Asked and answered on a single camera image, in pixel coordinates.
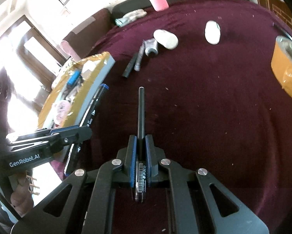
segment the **dark red fabric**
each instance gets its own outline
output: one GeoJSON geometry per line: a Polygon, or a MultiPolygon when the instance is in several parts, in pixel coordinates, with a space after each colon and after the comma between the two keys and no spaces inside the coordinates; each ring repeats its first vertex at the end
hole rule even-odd
{"type": "MultiPolygon", "coordinates": [[[[88,169],[99,167],[136,134],[138,87],[146,92],[146,132],[166,156],[184,168],[206,168],[269,227],[292,207],[292,98],[276,80],[270,62],[278,18],[244,0],[187,0],[124,28],[112,29],[95,52],[116,60],[110,87],[93,124],[88,169]],[[206,22],[221,28],[218,45],[207,43],[206,22]],[[121,77],[142,40],[156,29],[174,33],[179,45],[160,48],[141,71],[121,77]]],[[[151,191],[141,206],[130,194],[116,198],[113,233],[161,233],[167,229],[164,194],[151,191]],[[131,218],[140,213],[138,223],[131,218]]]]}

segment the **barcode label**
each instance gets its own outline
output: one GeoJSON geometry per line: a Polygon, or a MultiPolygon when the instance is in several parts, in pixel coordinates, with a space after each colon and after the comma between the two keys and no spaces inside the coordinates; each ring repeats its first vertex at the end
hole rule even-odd
{"type": "Polygon", "coordinates": [[[143,163],[139,163],[139,179],[138,179],[138,187],[137,192],[145,192],[146,191],[146,166],[143,163]]]}

